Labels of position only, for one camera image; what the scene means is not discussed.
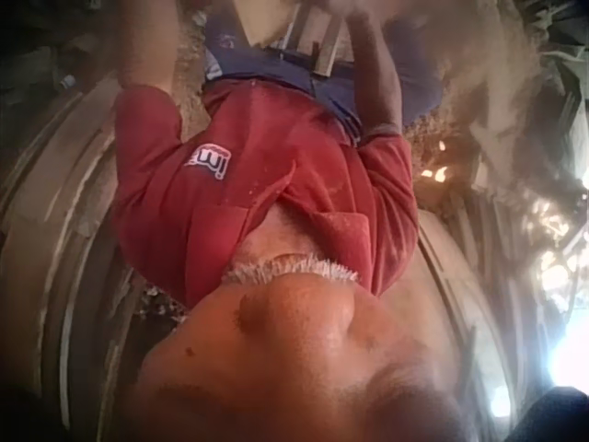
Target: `nose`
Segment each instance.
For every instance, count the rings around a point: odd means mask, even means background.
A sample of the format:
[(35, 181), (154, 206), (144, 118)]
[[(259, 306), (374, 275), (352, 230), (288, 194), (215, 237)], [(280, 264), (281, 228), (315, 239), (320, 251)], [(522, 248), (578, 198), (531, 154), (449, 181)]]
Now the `nose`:
[(291, 356), (337, 352), (354, 316), (353, 285), (293, 273), (247, 294), (239, 308), (244, 333)]

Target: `red polo shirt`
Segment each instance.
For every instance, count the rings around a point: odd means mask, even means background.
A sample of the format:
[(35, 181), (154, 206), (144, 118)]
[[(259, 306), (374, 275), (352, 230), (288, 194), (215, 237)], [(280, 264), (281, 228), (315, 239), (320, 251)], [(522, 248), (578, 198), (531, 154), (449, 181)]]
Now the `red polo shirt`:
[(352, 147), (310, 97), (260, 80), (219, 82), (204, 102), (211, 124), (182, 144), (168, 94), (134, 87), (118, 98), (114, 221), (138, 272), (193, 307), (281, 202), (375, 295), (398, 278), (418, 235), (410, 146), (401, 136)]

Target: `white logo patch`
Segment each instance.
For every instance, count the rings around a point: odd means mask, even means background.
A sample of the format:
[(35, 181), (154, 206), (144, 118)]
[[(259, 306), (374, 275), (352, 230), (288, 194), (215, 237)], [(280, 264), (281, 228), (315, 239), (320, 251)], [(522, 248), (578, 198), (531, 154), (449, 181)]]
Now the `white logo patch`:
[(205, 166), (218, 180), (225, 177), (231, 152), (219, 145), (200, 145), (192, 154), (186, 166)]

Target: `shirt sleeve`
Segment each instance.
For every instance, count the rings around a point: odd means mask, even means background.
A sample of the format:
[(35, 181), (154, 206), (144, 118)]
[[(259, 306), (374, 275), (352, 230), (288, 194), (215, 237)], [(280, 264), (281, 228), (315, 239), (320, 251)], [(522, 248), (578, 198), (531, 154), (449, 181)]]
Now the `shirt sleeve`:
[(190, 223), (190, 213), (182, 204), (174, 204), (173, 195), (170, 198), (176, 171), (188, 155), (180, 130), (179, 111), (166, 92), (132, 87), (117, 98), (115, 230), (125, 259), (179, 300), (185, 292)]
[(409, 143), (401, 135), (378, 134), (359, 147), (375, 197), (375, 278), (386, 290), (404, 272), (418, 238), (417, 203)]

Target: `sawdust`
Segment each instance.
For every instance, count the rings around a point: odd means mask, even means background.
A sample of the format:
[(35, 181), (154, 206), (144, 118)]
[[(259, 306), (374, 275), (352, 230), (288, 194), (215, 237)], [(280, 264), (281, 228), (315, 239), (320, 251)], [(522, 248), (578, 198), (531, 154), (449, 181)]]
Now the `sawdust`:
[(463, 145), (465, 157), (481, 149), (509, 180), (514, 149), (538, 89), (537, 47), (511, 0), (462, 1), (454, 8), (422, 35), (445, 93), (440, 107), (406, 132), (414, 176), (435, 163), (440, 140), (462, 138), (472, 140)]
[(191, 15), (181, 18), (181, 36), (172, 96), (182, 116), (182, 141), (186, 142), (209, 124), (202, 105), (204, 83), (204, 31)]

